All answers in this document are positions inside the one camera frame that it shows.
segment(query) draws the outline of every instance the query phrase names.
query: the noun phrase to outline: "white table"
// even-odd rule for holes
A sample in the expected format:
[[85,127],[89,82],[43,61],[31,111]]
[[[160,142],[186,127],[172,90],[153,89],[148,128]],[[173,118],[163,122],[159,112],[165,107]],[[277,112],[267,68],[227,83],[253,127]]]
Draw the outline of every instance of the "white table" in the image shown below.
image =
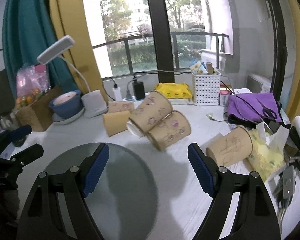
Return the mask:
[[[114,143],[139,155],[153,173],[159,199],[156,223],[148,240],[191,240],[205,217],[211,198],[202,191],[189,163],[188,145],[196,142],[199,146],[203,146],[218,133],[223,135],[229,133],[230,128],[227,123],[211,121],[206,116],[207,113],[212,112],[215,119],[222,120],[224,118],[223,107],[174,105],[173,108],[187,117],[192,133],[168,147],[164,152],[158,152],[146,137],[137,138],[127,130],[109,138],[103,127],[101,116],[91,119],[82,116],[67,125],[52,124],[46,132],[32,132],[25,144],[16,149],[14,154],[35,143],[42,145],[44,154],[40,159],[24,167],[23,173],[18,177],[19,215],[36,176],[53,159],[78,145],[91,142]],[[229,169],[240,174],[250,172],[244,162],[236,163]],[[275,185],[267,183],[266,187],[277,211],[277,205],[271,194]],[[239,193],[235,193],[220,238],[227,236],[231,230],[238,199]],[[299,220],[300,179],[297,177],[295,195],[283,220],[282,239],[293,230]]]

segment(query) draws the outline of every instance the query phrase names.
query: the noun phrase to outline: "blue bowl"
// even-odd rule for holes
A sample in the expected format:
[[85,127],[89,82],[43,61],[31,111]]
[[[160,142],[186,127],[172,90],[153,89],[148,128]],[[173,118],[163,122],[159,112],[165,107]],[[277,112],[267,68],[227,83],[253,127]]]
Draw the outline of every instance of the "blue bowl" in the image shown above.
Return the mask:
[[50,101],[49,107],[61,118],[68,119],[83,108],[80,95],[80,90],[65,93]]

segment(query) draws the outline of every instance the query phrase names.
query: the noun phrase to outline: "purple towel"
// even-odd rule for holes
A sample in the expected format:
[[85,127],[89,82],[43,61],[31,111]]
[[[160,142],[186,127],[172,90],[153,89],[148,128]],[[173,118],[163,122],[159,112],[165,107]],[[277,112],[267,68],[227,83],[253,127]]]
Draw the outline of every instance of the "purple towel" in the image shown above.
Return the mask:
[[[246,100],[257,112],[258,114],[243,100]],[[277,102],[274,99],[272,93],[262,93],[262,94],[237,94],[237,103],[235,102],[234,96],[229,96],[229,104],[228,104],[228,116],[233,114],[236,118],[244,120],[244,121],[254,121],[261,122],[260,116],[269,119],[267,115],[263,113],[263,104],[266,108],[274,111],[273,116],[278,123],[282,123],[281,115],[279,114]]]

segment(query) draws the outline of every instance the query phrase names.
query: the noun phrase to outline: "teal curtain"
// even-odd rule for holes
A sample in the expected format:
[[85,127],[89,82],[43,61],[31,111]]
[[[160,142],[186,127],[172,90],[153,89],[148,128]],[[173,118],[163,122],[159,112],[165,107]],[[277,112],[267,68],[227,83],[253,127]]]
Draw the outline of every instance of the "teal curtain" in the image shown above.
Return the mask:
[[[48,12],[48,0],[7,0],[2,30],[3,57],[15,98],[18,70],[24,64],[37,64],[37,57],[57,41]],[[51,87],[60,85],[64,92],[78,90],[62,59],[50,62],[48,70]]]

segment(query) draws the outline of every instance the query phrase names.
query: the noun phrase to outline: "bolt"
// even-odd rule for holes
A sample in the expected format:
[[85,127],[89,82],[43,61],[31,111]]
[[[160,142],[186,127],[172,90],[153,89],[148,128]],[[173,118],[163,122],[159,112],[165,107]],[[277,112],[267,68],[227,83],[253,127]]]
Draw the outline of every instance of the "bolt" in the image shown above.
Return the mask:
[[77,172],[79,170],[79,167],[78,166],[72,166],[71,168],[70,168],[70,171],[71,172]]
[[222,172],[222,173],[226,173],[227,170],[228,170],[228,169],[227,169],[225,166],[220,166],[220,167],[219,167],[219,171]]
[[259,173],[257,173],[256,171],[251,172],[252,177],[257,178],[259,177]]
[[39,178],[42,179],[42,178],[44,178],[46,175],[47,175],[47,173],[45,173],[44,171],[43,171],[43,172],[40,172],[40,173],[39,173]]

